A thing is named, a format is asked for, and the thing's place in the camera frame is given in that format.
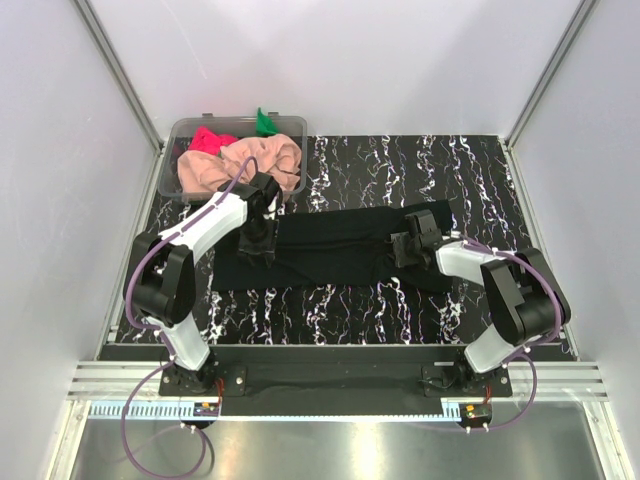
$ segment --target plastic storage bin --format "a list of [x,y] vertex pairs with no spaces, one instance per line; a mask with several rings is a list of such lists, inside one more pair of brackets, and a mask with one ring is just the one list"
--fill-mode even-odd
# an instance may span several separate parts
[[[269,118],[273,120],[280,133],[291,137],[302,149],[300,182],[295,190],[284,192],[295,195],[304,189],[307,182],[307,122],[301,117],[285,117],[274,113],[269,113]],[[158,193],[163,197],[190,203],[207,200],[213,195],[213,193],[183,193],[178,178],[178,158],[189,148],[193,135],[200,126],[205,126],[217,134],[228,133],[238,138],[256,136],[256,117],[214,117],[205,114],[200,118],[179,120],[171,129],[162,159]]]

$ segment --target black pants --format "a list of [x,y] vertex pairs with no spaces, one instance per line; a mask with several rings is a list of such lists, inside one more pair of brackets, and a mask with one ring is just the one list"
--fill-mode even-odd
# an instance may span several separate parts
[[440,230],[453,226],[449,202],[405,208],[374,207],[280,217],[275,261],[270,268],[253,266],[236,254],[238,232],[215,246],[212,289],[249,290],[309,285],[375,285],[397,277],[433,293],[447,292],[451,279],[437,269],[397,268],[389,243],[392,233],[406,232],[404,216],[429,209]]

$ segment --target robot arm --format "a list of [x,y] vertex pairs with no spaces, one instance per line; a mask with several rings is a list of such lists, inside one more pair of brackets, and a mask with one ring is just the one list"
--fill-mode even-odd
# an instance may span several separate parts
[[[218,204],[221,195],[216,193],[199,211],[159,236],[143,233],[136,237],[125,283],[128,285],[135,267],[154,245],[178,234],[145,266],[134,289],[133,304],[171,341],[178,367],[194,373],[205,387],[208,381],[201,377],[211,377],[213,374],[208,375],[205,370],[213,367],[209,347],[200,337],[191,313],[195,304],[195,264],[237,228],[239,253],[270,264],[275,254],[275,210],[281,191],[271,176],[258,173],[249,185],[235,185]],[[549,296],[516,263],[490,252],[469,250],[460,238],[443,236],[428,210],[409,215],[407,220],[409,231],[394,234],[391,239],[398,267],[417,264],[426,269],[437,268],[443,275],[485,288],[493,323],[465,349],[472,373],[482,374],[499,367],[522,345],[553,330],[556,315]],[[562,307],[562,323],[566,323],[569,306],[542,254],[526,249],[515,255],[551,285]]]
[[149,261],[133,290],[133,305],[147,322],[160,327],[176,352],[176,365],[195,372],[203,386],[212,382],[209,347],[200,337],[192,309],[196,301],[195,265],[220,239],[241,228],[239,251],[253,260],[271,262],[275,252],[281,199],[278,183],[258,173],[249,185],[236,184],[224,201],[216,193],[196,213],[159,235],[141,233],[131,249],[125,295],[136,266],[163,239],[175,236]]

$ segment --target black mounting plate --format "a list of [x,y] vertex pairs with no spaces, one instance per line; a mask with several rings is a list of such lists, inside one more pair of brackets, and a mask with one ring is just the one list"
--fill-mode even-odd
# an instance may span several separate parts
[[[217,377],[224,381],[224,392],[222,396],[242,397],[247,384],[247,368],[242,365],[221,365],[217,369]],[[207,391],[201,391],[187,382],[176,384],[171,372],[162,372],[160,380],[159,395],[161,397],[212,397],[218,394],[215,385]]]
[[445,369],[451,368],[451,364],[438,363],[422,366],[422,379],[424,395],[430,398],[484,398],[487,394],[487,386],[491,386],[491,396],[508,398],[513,396],[511,389],[511,381],[507,369],[500,368],[494,372],[489,372],[484,376],[480,376],[481,381],[476,385],[462,389],[450,387],[447,389],[430,386],[426,382],[427,379],[442,378]]

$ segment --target pink cloth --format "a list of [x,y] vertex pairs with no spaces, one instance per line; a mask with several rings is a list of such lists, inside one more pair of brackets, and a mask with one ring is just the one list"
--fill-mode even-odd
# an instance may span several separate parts
[[[296,188],[300,180],[302,151],[289,137],[277,134],[267,138],[243,138],[222,147],[219,156],[197,150],[186,151],[178,158],[178,177],[183,192],[216,192],[220,185],[238,173],[247,157],[252,155],[258,161],[258,169],[273,176],[283,192]],[[255,173],[253,162],[249,162],[240,181],[249,183]]]
[[220,153],[221,147],[231,145],[237,141],[238,139],[233,135],[227,135],[226,133],[217,135],[207,127],[199,127],[193,136],[193,140],[191,140],[189,150],[198,150],[211,155],[217,155]]

